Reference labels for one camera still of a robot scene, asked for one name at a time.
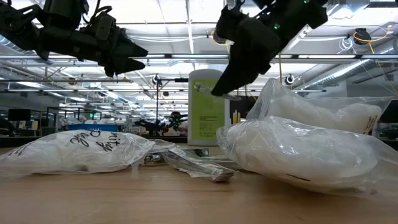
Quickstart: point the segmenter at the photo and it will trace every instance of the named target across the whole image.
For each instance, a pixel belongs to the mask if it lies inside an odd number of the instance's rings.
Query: ceiling
[[[32,2],[43,3],[43,1],[34,0],[13,0],[13,7],[23,8],[30,6]],[[89,15],[93,12],[96,5],[96,0],[88,0],[91,7]],[[210,34],[220,16],[220,11],[224,6],[224,0],[102,0],[101,6],[112,6],[113,10],[110,12],[112,16],[117,19],[119,26],[127,28],[129,37],[141,47],[147,49],[150,54],[228,54],[228,46],[217,45],[213,39],[209,38]],[[248,1],[244,6],[243,11],[249,15],[255,15],[260,10],[251,2]],[[398,8],[365,8],[360,9],[354,13],[344,13],[344,10],[338,11],[329,17],[329,21],[323,26],[309,30],[307,34],[301,34],[302,38],[295,43],[291,43],[288,48],[283,51],[283,54],[347,54],[351,53],[352,49],[343,51],[339,46],[341,38],[347,36],[347,33],[352,34],[355,28],[364,27],[373,37],[382,37],[386,34],[387,26],[389,28],[389,35],[374,43],[377,50],[378,45],[390,41],[396,36],[398,32]],[[191,27],[188,25],[188,13]],[[192,29],[193,44],[190,45],[189,30]],[[367,45],[354,45],[357,53],[369,52]],[[0,46],[2,54],[19,54],[9,47]],[[37,73],[41,76],[45,74],[44,67],[28,67],[24,64],[35,64],[33,60],[8,60],[14,65],[23,66],[31,72]],[[71,63],[69,60],[57,60],[56,62]],[[96,83],[101,84],[100,87],[104,89],[150,89],[152,88],[148,83],[152,83],[152,77],[158,74],[161,78],[181,78],[188,77],[189,73],[194,69],[201,68],[215,68],[224,69],[226,62],[207,62],[197,61],[192,63],[176,63],[172,66],[167,66],[165,60],[151,60],[151,66],[139,72],[129,72],[121,75],[119,79],[130,79],[134,83],[102,83],[98,80],[105,80],[106,75],[102,67],[67,67],[61,68],[61,72],[55,72],[60,67],[48,68],[48,72],[53,73],[54,79],[67,79],[75,77],[77,79],[93,79]],[[337,66],[338,63],[319,63],[319,62],[285,62],[282,60],[282,75],[294,75],[299,77],[296,82],[304,82],[313,79],[321,72]],[[273,63],[272,68],[265,74],[260,76],[249,88],[262,88],[268,78],[276,78],[280,74],[279,64]],[[58,87],[74,89],[86,88],[81,83],[77,86],[71,86],[65,83],[59,83]],[[164,89],[187,89],[187,83],[168,83]],[[144,93],[118,93],[119,96],[133,103],[148,104],[153,103],[151,96]],[[188,93],[185,92],[170,92],[168,97],[162,96],[164,99],[188,98]],[[169,106],[165,106],[164,114],[174,110]]]

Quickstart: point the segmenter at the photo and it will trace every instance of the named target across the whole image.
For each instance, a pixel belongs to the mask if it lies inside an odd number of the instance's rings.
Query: clear plastic bag
[[[220,128],[217,141],[243,169],[315,192],[396,193],[398,152],[367,135],[276,116]]]
[[[0,177],[114,172],[138,166],[154,144],[128,133],[55,133],[1,155]]]
[[[270,79],[247,119],[278,116],[328,129],[368,134],[393,97],[307,99]]]
[[[227,182],[235,171],[215,162],[198,157],[190,151],[184,151],[177,145],[162,152],[167,163],[193,178],[206,178],[215,182]]]

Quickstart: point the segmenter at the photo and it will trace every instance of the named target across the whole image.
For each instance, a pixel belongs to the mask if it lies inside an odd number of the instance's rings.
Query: fluorescent light
[[[326,90],[294,90],[295,93],[324,93]]]
[[[109,97],[114,98],[115,100],[119,99],[119,96],[111,91],[105,93],[105,95],[108,95]]]
[[[356,55],[309,55],[308,58],[355,58]]]
[[[69,97],[69,99],[75,100],[75,101],[80,101],[80,102],[88,101],[87,99],[80,98],[80,97]]]
[[[57,97],[64,97],[64,96],[62,96],[61,94],[58,94],[58,93],[50,93],[51,95],[53,95],[53,96],[57,96]]]
[[[99,92],[99,91],[107,92],[109,90],[77,90],[77,91],[80,91],[80,92]]]
[[[24,85],[24,86],[29,86],[33,88],[43,88],[42,85],[37,84],[37,83],[32,83],[32,82],[17,82],[18,84]]]
[[[281,58],[292,58],[291,55],[281,55],[280,57],[281,57]]]
[[[74,91],[74,90],[43,90],[43,91],[46,91],[46,92],[59,92],[59,93],[62,93],[62,92],[71,92],[71,91]]]
[[[355,58],[356,55],[299,55],[298,58],[312,58],[312,59],[343,59]]]
[[[226,54],[214,54],[214,55],[211,55],[211,54],[196,54],[196,55],[189,55],[189,54],[181,54],[181,55],[179,55],[179,54],[173,54],[172,55],[172,58],[195,58],[195,59],[201,59],[201,58],[203,58],[203,59],[206,59],[206,58],[215,58],[215,59],[217,59],[217,58],[223,58],[223,59],[229,59],[229,55],[226,55]]]
[[[165,58],[164,54],[149,54],[145,58]]]
[[[40,90],[7,90],[7,91],[15,91],[15,92],[38,92]]]

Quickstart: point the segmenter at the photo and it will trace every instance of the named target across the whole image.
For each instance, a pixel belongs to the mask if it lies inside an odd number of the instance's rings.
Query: green label
[[[224,126],[225,102],[223,98],[196,91],[195,84],[201,83],[214,88],[217,80],[203,79],[192,82],[192,139],[215,140],[217,129]]]

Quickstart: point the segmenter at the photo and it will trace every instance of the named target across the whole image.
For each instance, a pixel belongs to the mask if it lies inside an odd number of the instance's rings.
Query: orange cable
[[[353,37],[354,37],[355,39],[357,39],[357,40],[362,41],[362,42],[372,43],[372,42],[377,42],[377,41],[379,41],[379,40],[382,40],[382,39],[386,38],[387,35],[388,35],[388,31],[389,31],[389,28],[387,28],[387,32],[386,32],[386,34],[384,35],[384,37],[378,38],[378,39],[376,39],[376,40],[363,40],[363,39],[357,38],[357,37],[355,36],[355,35],[357,34],[357,32],[354,33]]]

